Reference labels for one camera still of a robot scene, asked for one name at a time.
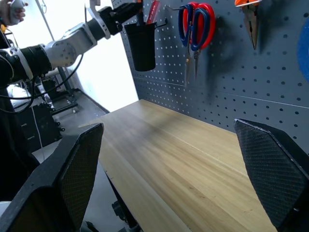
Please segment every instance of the black pen holder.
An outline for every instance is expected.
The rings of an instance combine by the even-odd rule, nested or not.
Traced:
[[[145,72],[155,68],[155,23],[137,26],[125,25],[133,63],[136,71]]]

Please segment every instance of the white robotic arm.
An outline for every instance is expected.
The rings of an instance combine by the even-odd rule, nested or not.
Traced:
[[[68,30],[62,39],[46,46],[41,44],[19,49],[0,49],[0,87],[21,79],[42,76],[56,67],[68,67],[76,58],[97,45],[98,40],[110,38],[122,31],[122,23],[135,16],[141,3],[125,3],[112,9],[95,9],[99,0],[91,0],[88,10],[93,19]]]

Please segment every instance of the wooden tabletop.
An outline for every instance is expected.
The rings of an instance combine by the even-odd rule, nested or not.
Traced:
[[[99,161],[145,232],[276,231],[234,133],[144,100],[96,122]]]

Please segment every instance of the gray pegboard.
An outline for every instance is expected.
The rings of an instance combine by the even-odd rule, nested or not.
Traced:
[[[114,6],[130,2],[115,0]],[[260,29],[253,50],[234,0],[208,0],[217,17],[216,32],[201,52],[198,79],[184,87],[185,48],[178,34],[179,7],[190,1],[162,0],[156,29],[156,68],[134,70],[125,33],[128,61],[140,99],[234,131],[234,118],[265,123],[288,133],[307,153],[309,130],[309,83],[299,70],[297,43],[309,12],[308,0],[264,0],[259,7]],[[145,19],[151,1],[144,1]],[[133,18],[126,22],[135,23]]]

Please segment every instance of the floor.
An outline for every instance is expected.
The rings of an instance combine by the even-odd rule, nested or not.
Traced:
[[[63,136],[73,129],[106,114],[86,95],[80,92],[76,92],[75,95],[79,105],[77,112],[74,114],[72,110],[67,110],[54,116],[54,119],[61,123],[61,127],[66,129],[65,132],[62,133]],[[55,108],[62,107],[66,104],[66,100],[56,102]],[[44,147],[43,151],[41,149],[35,151],[33,155],[39,162],[43,162],[44,159],[48,158],[53,153],[59,143],[60,141],[50,144]],[[84,219],[92,222],[99,232],[118,232],[125,227],[126,224],[115,215],[112,209],[112,203],[115,201],[117,201],[117,199],[114,192],[112,191],[101,164],[98,162],[96,180]]]

